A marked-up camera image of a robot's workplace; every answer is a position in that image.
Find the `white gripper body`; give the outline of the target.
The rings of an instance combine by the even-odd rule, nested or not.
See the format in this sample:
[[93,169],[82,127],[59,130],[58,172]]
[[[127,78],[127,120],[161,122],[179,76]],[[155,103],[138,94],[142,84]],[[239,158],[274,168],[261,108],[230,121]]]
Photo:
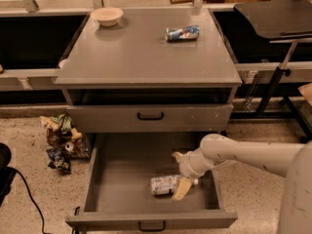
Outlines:
[[178,165],[179,171],[183,176],[197,179],[212,168],[212,161],[204,156],[201,148],[197,148],[194,151],[182,154]]

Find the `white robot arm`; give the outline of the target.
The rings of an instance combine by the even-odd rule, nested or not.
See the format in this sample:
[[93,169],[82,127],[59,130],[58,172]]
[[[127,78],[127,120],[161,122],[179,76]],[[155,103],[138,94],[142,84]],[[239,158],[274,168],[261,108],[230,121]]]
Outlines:
[[175,201],[182,200],[207,171],[240,162],[286,179],[277,234],[312,234],[312,142],[237,141],[209,134],[197,149],[173,156],[181,174]]

